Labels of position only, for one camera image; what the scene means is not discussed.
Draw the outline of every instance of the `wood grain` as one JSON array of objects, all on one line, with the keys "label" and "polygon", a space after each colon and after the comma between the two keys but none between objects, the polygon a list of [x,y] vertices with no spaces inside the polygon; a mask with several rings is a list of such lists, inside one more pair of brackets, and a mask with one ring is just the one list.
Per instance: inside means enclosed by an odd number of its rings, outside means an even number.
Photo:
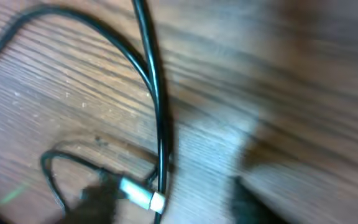
[{"label": "wood grain", "polygon": [[[0,0],[0,31],[39,2]],[[142,51],[130,1],[44,2],[97,15]],[[358,223],[358,1],[149,2],[177,144],[164,223],[232,223],[236,174],[293,222]],[[0,56],[0,214],[14,223],[58,214],[38,158],[73,133],[93,131],[155,152],[142,80],[84,25],[58,16],[32,21]],[[139,177],[152,168],[122,148],[66,150]],[[57,169],[72,202],[93,179],[70,163]],[[130,205],[122,216],[152,218]]]}]

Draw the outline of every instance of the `silver metal connector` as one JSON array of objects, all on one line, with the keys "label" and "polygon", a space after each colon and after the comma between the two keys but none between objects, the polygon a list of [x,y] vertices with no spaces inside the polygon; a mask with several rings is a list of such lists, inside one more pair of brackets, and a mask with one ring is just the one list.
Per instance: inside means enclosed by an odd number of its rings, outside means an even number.
[{"label": "silver metal connector", "polygon": [[130,177],[123,176],[119,185],[121,191],[123,191],[127,198],[139,205],[140,207],[148,210],[151,209],[161,214],[165,207],[165,196],[146,189],[138,181],[131,179]]}]

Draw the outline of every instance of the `black cable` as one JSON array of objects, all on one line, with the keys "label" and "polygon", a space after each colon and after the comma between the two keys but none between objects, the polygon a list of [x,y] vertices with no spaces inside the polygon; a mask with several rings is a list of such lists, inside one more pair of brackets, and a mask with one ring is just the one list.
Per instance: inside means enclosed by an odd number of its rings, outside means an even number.
[{"label": "black cable", "polygon": [[[24,24],[36,17],[46,14],[56,14],[80,21],[94,29],[116,46],[135,67],[152,96],[157,123],[158,164],[155,165],[153,171],[147,176],[145,182],[151,184],[154,179],[158,177],[158,191],[164,194],[167,188],[168,157],[172,146],[169,140],[172,129],[169,120],[167,90],[162,74],[163,69],[159,58],[157,38],[152,24],[150,11],[144,0],[133,0],[133,5],[139,23],[147,63],[142,58],[141,54],[120,33],[105,22],[84,12],[49,4],[43,4],[27,9],[22,12],[18,18],[13,19],[11,25],[5,28],[5,31],[0,36],[0,53]],[[80,159],[79,157],[60,151],[51,150],[42,155],[40,163],[45,178],[62,208],[68,211],[69,208],[55,184],[52,171],[50,170],[51,167],[48,166],[47,161],[54,157],[73,160],[94,170],[99,169],[99,167]],[[160,214],[156,213],[154,223],[160,223],[160,220]]]}]

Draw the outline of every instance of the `black cord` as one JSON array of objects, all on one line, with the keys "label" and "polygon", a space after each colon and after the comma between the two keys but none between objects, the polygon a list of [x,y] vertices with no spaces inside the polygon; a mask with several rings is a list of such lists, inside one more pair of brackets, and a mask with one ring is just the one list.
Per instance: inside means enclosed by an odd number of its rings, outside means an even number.
[{"label": "black cord", "polygon": [[[0,53],[24,24],[36,17],[46,14],[56,14],[80,21],[100,33],[110,41],[110,43],[116,46],[135,67],[152,96],[157,123],[158,164],[155,165],[153,171],[146,177],[145,182],[151,184],[155,178],[158,177],[157,190],[165,194],[167,188],[168,157],[172,147],[172,142],[170,141],[172,128],[170,127],[169,120],[167,90],[150,11],[144,0],[133,0],[133,5],[139,23],[147,63],[141,54],[120,33],[105,22],[84,12],[49,4],[32,7],[22,12],[18,18],[15,18],[11,22],[11,25],[9,25],[0,36]],[[55,184],[51,166],[49,166],[50,163],[48,163],[48,161],[54,157],[69,159],[93,170],[99,170],[100,168],[84,159],[65,152],[56,151],[55,149],[42,155],[40,164],[45,178],[60,206],[67,212],[69,208]],[[156,213],[154,223],[160,223],[160,221],[161,215]]]}]

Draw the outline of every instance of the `wooden table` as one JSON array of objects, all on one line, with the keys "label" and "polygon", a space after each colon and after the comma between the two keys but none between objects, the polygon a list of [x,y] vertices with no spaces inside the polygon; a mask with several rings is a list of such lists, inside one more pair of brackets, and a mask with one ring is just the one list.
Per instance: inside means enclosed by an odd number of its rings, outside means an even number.
[{"label": "wooden table", "polygon": [[[0,31],[36,0],[0,0]],[[51,0],[90,12],[142,50],[130,1]],[[358,1],[172,0],[152,8],[175,117],[164,223],[231,223],[231,177],[297,223],[358,223]],[[39,156],[62,139],[104,132],[155,152],[150,95],[96,32],[44,16],[0,56],[0,214],[41,223],[59,207]],[[75,145],[142,177],[123,150]],[[56,162],[75,201],[94,177]],[[127,223],[152,214],[129,206]]]}]

